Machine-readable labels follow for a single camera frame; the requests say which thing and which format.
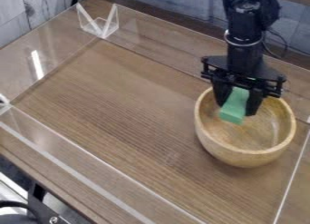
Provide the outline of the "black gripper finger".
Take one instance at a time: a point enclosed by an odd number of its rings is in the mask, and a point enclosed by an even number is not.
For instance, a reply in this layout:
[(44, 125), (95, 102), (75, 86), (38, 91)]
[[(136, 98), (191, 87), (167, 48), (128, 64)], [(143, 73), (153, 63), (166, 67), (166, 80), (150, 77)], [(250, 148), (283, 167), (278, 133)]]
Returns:
[(250, 90), (250, 97), (246, 103), (246, 115), (254, 116), (263, 101), (263, 91), (261, 89)]
[(223, 106), (226, 103), (226, 99), (229, 98), (229, 95), (233, 91), (233, 86), (221, 81), (218, 78), (213, 79), (213, 91), (214, 91), (214, 98), (217, 101), (217, 104), (219, 106)]

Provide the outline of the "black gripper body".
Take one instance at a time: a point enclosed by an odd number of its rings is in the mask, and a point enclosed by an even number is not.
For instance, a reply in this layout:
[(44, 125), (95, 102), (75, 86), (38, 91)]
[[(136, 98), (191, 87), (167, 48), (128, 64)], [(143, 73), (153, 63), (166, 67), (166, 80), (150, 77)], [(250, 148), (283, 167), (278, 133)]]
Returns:
[(265, 47), (254, 45), (227, 45), (226, 55), (205, 56), (201, 59), (203, 71), (201, 77), (213, 82), (214, 78), (229, 83), (233, 88), (247, 91), (257, 88), (263, 91), (263, 97), (279, 98), (286, 76), (265, 62)]

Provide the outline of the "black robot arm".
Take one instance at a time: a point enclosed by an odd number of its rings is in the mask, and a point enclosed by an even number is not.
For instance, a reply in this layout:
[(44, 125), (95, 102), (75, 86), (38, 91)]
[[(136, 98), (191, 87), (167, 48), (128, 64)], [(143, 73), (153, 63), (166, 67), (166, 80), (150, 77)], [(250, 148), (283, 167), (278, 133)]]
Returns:
[(218, 105), (223, 105), (235, 88), (249, 93), (245, 114), (254, 116), (263, 99), (282, 95), (287, 81), (265, 62), (265, 32), (279, 19), (278, 0), (223, 0), (227, 18), (225, 55), (201, 59), (201, 77), (210, 80)]

